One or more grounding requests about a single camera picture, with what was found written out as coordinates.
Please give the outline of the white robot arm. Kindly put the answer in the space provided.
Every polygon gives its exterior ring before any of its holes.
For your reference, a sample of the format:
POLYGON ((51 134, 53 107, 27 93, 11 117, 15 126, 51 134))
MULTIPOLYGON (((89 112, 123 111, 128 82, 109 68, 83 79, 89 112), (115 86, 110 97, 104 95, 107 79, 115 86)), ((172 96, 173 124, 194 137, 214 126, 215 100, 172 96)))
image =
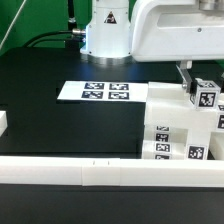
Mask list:
POLYGON ((224 59, 224 0, 92 0, 80 53, 98 63, 175 61, 188 91, 196 60, 224 59))

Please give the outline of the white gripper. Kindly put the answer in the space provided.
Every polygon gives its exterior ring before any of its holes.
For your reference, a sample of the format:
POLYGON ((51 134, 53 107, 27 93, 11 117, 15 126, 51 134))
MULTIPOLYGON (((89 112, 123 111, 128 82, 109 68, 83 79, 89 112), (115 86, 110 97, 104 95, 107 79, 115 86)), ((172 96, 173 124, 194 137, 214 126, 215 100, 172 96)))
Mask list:
POLYGON ((136 61, 178 61, 182 88, 195 92, 195 60, 224 59, 224 0, 137 0, 131 18, 136 61))

